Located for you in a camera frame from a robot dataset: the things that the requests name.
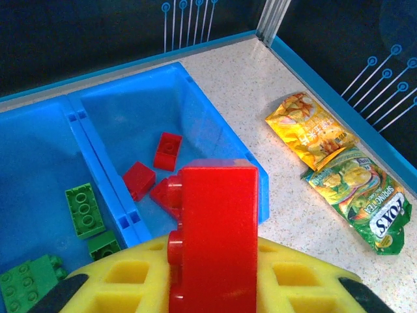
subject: green lego brick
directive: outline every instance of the green lego brick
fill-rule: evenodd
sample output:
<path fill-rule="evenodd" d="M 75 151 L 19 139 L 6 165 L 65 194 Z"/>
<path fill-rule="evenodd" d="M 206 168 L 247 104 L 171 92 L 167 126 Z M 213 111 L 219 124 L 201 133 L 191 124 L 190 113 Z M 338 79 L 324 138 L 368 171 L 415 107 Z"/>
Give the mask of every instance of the green lego brick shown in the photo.
<path fill-rule="evenodd" d="M 77 237 L 87 239 L 106 230 L 91 184 L 65 191 Z"/>
<path fill-rule="evenodd" d="M 26 261 L 0 275 L 0 290 L 8 313 L 26 313 L 58 281 L 66 277 L 62 261 L 45 255 L 35 261 Z"/>
<path fill-rule="evenodd" d="M 115 234 L 111 230 L 88 240 L 87 244 L 90 256 L 94 261 L 120 251 L 119 243 L 116 240 Z"/>

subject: dark wall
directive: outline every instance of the dark wall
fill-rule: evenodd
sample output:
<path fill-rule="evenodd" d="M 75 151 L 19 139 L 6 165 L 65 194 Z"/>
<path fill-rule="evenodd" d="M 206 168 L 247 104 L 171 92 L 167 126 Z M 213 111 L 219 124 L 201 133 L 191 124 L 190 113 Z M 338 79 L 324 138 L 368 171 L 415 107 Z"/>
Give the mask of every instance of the dark wall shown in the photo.
<path fill-rule="evenodd" d="M 169 0 L 167 52 L 187 45 L 191 0 Z M 164 53 L 163 0 L 5 0 L 0 4 L 0 96 Z M 265 0 L 193 0 L 189 45 L 254 30 Z"/>
<path fill-rule="evenodd" d="M 398 92 L 367 121 L 372 125 L 417 87 L 417 1 L 415 0 L 292 0 L 277 34 L 339 94 L 355 80 L 371 56 L 377 64 L 368 67 L 352 87 L 343 94 L 351 106 L 382 78 L 382 71 L 392 70 L 354 108 L 365 119 L 396 91 L 400 82 L 409 88 Z M 391 54 L 394 44 L 402 51 L 392 55 L 356 95 L 353 93 Z M 399 74 L 403 74 L 373 99 Z M 381 130 L 412 106 L 417 92 L 374 125 Z M 384 129 L 381 134 L 417 167 L 417 107 Z"/>

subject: red lego brick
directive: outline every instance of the red lego brick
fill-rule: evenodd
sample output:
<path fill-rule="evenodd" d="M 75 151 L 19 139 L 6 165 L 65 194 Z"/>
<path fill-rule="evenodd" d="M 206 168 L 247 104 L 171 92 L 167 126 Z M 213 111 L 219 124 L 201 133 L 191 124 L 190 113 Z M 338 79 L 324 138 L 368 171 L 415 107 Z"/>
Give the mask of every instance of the red lego brick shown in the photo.
<path fill-rule="evenodd" d="M 149 195 L 156 204 L 175 218 L 175 220 L 178 220 L 180 215 L 180 199 L 178 198 L 178 191 L 180 190 L 176 190 L 175 186 L 172 184 L 170 188 L 168 188 L 168 180 L 165 178 L 151 190 Z"/>
<path fill-rule="evenodd" d="M 158 149 L 154 158 L 154 168 L 160 168 L 165 171 L 174 171 L 180 151 L 182 136 L 162 133 Z"/>
<path fill-rule="evenodd" d="M 155 172 L 136 162 L 124 175 L 123 181 L 133 200 L 140 201 L 155 184 Z"/>
<path fill-rule="evenodd" d="M 199 161 L 172 179 L 182 209 L 168 239 L 169 313 L 256 312 L 257 168 Z"/>

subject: toy block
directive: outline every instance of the toy block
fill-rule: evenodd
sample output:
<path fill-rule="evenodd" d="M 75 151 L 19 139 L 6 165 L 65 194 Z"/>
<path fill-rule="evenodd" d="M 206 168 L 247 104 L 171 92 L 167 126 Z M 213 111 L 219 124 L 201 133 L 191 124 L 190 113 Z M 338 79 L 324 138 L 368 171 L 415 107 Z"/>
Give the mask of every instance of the toy block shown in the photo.
<path fill-rule="evenodd" d="M 123 181 L 134 201 L 140 201 L 155 184 L 155 172 L 136 162 L 124 175 Z"/>
<path fill-rule="evenodd" d="M 256 312 L 258 169 L 218 164 L 191 163 L 168 178 L 182 200 L 168 239 L 170 313 Z"/>
<path fill-rule="evenodd" d="M 29 311 L 58 281 L 66 277 L 62 261 L 45 255 L 26 261 L 0 276 L 0 290 L 8 313 Z"/>
<path fill-rule="evenodd" d="M 111 230 L 88 240 L 87 245 L 89 247 L 90 256 L 94 261 L 105 258 L 106 256 L 121 250 L 115 234 Z"/>
<path fill-rule="evenodd" d="M 67 190 L 65 195 L 78 238 L 86 239 L 106 229 L 90 183 Z"/>
<path fill-rule="evenodd" d="M 162 133 L 158 149 L 154 158 L 154 168 L 165 171 L 174 171 L 180 151 L 182 136 Z"/>
<path fill-rule="evenodd" d="M 175 220 L 178 220 L 180 215 L 180 199 L 173 198 L 175 196 L 173 189 L 174 186 L 168 187 L 168 179 L 164 178 L 151 190 L 149 196 L 164 211 L 170 214 Z"/>

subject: blue line decoration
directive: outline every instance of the blue line decoration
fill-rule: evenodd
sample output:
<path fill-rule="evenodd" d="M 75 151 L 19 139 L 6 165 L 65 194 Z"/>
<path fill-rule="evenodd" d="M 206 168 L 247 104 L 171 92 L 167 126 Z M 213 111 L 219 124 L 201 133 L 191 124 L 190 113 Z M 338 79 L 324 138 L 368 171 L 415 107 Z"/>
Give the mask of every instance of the blue line decoration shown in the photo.
<path fill-rule="evenodd" d="M 209 6 L 209 1 L 210 1 L 210 0 L 206 0 L 206 7 L 205 7 L 205 9 L 204 9 L 203 27 L 201 28 L 201 38 L 200 38 L 200 43 L 202 43 L 202 42 L 203 42 L 204 26 L 206 25 L 207 7 Z"/>
<path fill-rule="evenodd" d="M 394 111 L 401 103 L 403 103 L 404 101 L 406 101 L 406 99 L 408 99 L 416 91 L 417 91 L 417 87 L 414 88 L 411 92 L 409 92 L 407 96 L 405 96 L 404 98 L 402 98 L 395 106 L 393 106 L 392 108 L 390 108 L 390 110 L 388 112 L 386 112 L 383 116 L 381 116 L 378 119 L 378 121 L 376 121 L 375 123 L 373 123 L 372 126 L 375 126 L 377 123 L 379 123 L 384 117 L 386 117 L 389 113 L 391 113 L 392 111 Z"/>
<path fill-rule="evenodd" d="M 174 51 L 174 36 L 175 36 L 175 11 L 176 11 L 176 7 L 175 5 L 177 4 L 177 0 L 174 0 L 174 11 L 173 11 L 173 17 L 172 17 L 172 49 L 171 51 Z"/>
<path fill-rule="evenodd" d="M 191 27 L 191 13 L 193 12 L 193 0 L 190 1 L 190 13 L 188 15 L 188 31 L 187 31 L 187 47 L 190 39 L 190 27 Z"/>
<path fill-rule="evenodd" d="M 357 92 L 359 90 L 361 90 L 361 88 L 375 75 L 376 72 L 379 71 L 379 69 L 393 56 L 393 55 L 399 55 L 401 53 L 401 51 L 403 51 L 403 47 L 401 47 L 399 44 L 394 44 L 391 47 L 391 54 L 386 57 L 386 59 L 372 72 L 371 75 L 369 75 L 369 77 L 362 83 L 361 86 L 359 86 L 359 88 L 353 93 L 353 95 L 347 100 L 347 102 L 350 101 L 350 99 L 357 94 Z"/>
<path fill-rule="evenodd" d="M 165 15 L 164 20 L 164 53 L 167 51 L 167 14 L 171 5 L 168 2 L 162 3 L 161 10 Z"/>
<path fill-rule="evenodd" d="M 195 38 L 197 36 L 197 26 L 198 26 L 198 17 L 200 14 L 200 7 L 203 4 L 204 0 L 195 0 L 195 5 L 197 5 L 197 16 L 195 17 L 195 29 L 194 29 L 194 43 L 195 44 Z"/>
<path fill-rule="evenodd" d="M 385 80 L 385 79 L 388 79 L 388 78 L 391 78 L 391 76 L 392 76 L 392 70 L 390 70 L 389 68 L 386 68 L 386 69 L 384 69 L 383 71 L 382 71 L 382 77 L 366 92 L 366 94 L 364 94 L 363 96 L 362 96 L 362 98 L 361 99 L 359 99 L 358 100 L 358 102 L 357 103 L 355 103 L 354 104 L 354 106 L 353 106 L 353 108 L 355 108 L 363 99 L 365 99 L 365 97 L 366 96 L 368 96 L 368 94 L 372 91 L 372 90 L 374 90 L 374 88 L 376 87 L 376 86 L 378 86 L 378 84 L 382 81 L 382 80 Z M 361 113 L 368 107 L 369 105 L 367 105 L 365 108 L 363 108 L 362 109 L 362 111 L 361 111 Z"/>
<path fill-rule="evenodd" d="M 369 68 L 369 67 L 373 67 L 374 65 L 376 65 L 378 63 L 378 59 L 377 57 L 368 57 L 367 59 L 367 65 L 364 67 L 364 69 L 361 71 L 361 73 L 359 73 L 359 75 L 357 75 L 357 77 L 351 82 L 351 84 L 349 86 L 347 86 L 347 88 L 345 89 L 345 91 L 341 94 L 341 96 L 343 97 L 343 95 L 346 93 L 346 91 L 348 91 L 352 85 L 359 79 L 359 77 Z"/>
<path fill-rule="evenodd" d="M 417 67 L 417 57 L 411 57 L 407 61 L 407 67 L 404 68 L 404 70 L 401 73 L 399 73 L 397 75 L 397 77 L 395 77 L 392 80 L 392 82 L 390 82 L 383 90 L 381 90 L 380 93 L 374 99 L 371 100 L 371 102 L 368 104 L 368 106 L 370 106 L 372 103 L 374 103 L 374 101 L 377 100 L 385 92 L 385 90 L 387 90 L 389 87 L 391 87 L 391 85 L 393 83 L 395 83 L 398 80 L 398 78 L 400 78 L 404 73 L 406 73 L 406 71 L 408 71 L 410 68 L 416 68 L 416 67 Z"/>
<path fill-rule="evenodd" d="M 179 7 L 181 9 L 181 26 L 180 26 L 180 49 L 181 49 L 181 41 L 182 41 L 182 23 L 184 21 L 184 9 L 187 7 L 187 0 L 181 0 Z"/>
<path fill-rule="evenodd" d="M 388 126 L 390 126 L 392 123 L 394 123 L 395 121 L 397 121 L 401 116 L 403 116 L 404 114 L 406 114 L 408 111 L 410 111 L 411 109 L 413 109 L 415 106 L 417 106 L 417 97 L 414 97 L 414 101 L 412 103 L 412 105 L 406 109 L 403 113 L 399 114 L 396 118 L 394 118 L 392 121 L 390 121 L 387 125 L 385 125 L 381 130 L 379 130 L 378 132 L 382 132 L 384 129 L 386 129 Z"/>
<path fill-rule="evenodd" d="M 213 4 L 211 8 L 211 17 L 210 17 L 210 24 L 208 25 L 208 33 L 207 33 L 207 41 L 210 39 L 210 32 L 211 32 L 211 23 L 213 22 L 213 15 L 214 15 L 214 7 L 216 6 L 216 3 L 219 0 L 211 0 L 211 3 Z"/>
<path fill-rule="evenodd" d="M 395 93 L 393 93 L 392 95 L 390 95 L 378 108 L 373 110 L 373 112 L 371 114 L 369 114 L 368 117 L 366 117 L 365 120 L 368 120 L 372 115 L 377 113 L 389 100 L 394 98 L 398 93 L 403 93 L 404 91 L 407 91 L 408 89 L 409 89 L 409 85 L 408 85 L 407 82 L 400 82 L 397 85 L 397 91 Z"/>

